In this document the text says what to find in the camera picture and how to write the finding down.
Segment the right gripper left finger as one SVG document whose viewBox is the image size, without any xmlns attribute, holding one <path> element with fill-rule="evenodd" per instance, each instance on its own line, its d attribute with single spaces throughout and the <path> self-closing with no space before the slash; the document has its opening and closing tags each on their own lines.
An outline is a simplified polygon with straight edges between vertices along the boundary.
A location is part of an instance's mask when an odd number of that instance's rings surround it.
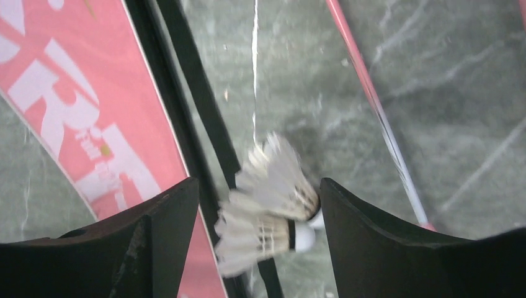
<svg viewBox="0 0 526 298">
<path fill-rule="evenodd" d="M 198 209 L 187 178 L 58 238 L 1 245 L 2 297 L 176 297 Z"/>
</svg>

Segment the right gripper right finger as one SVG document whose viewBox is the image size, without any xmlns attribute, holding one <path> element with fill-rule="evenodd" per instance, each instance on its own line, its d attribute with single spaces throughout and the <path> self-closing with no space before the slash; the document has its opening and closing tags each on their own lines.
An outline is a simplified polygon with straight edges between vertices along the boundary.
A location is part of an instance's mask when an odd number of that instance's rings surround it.
<svg viewBox="0 0 526 298">
<path fill-rule="evenodd" d="M 320 198 L 340 297 L 524 297 L 525 229 L 479 240 L 431 231 L 331 178 Z"/>
</svg>

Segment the white shuttlecock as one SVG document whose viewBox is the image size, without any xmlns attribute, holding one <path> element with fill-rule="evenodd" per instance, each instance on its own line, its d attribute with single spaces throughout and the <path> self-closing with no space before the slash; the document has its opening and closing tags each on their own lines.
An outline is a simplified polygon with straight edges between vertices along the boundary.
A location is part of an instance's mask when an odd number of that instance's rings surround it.
<svg viewBox="0 0 526 298">
<path fill-rule="evenodd" d="M 215 231 L 220 238 L 214 247 L 218 272 L 224 278 L 239 276 L 282 253 L 309 251 L 316 241 L 307 223 L 247 210 L 230 201 L 220 202 Z"/>
<path fill-rule="evenodd" d="M 235 174 L 230 202 L 253 212 L 265 212 L 324 229 L 318 189 L 308 180 L 300 156 L 281 134 L 270 132 L 247 152 Z"/>
</svg>

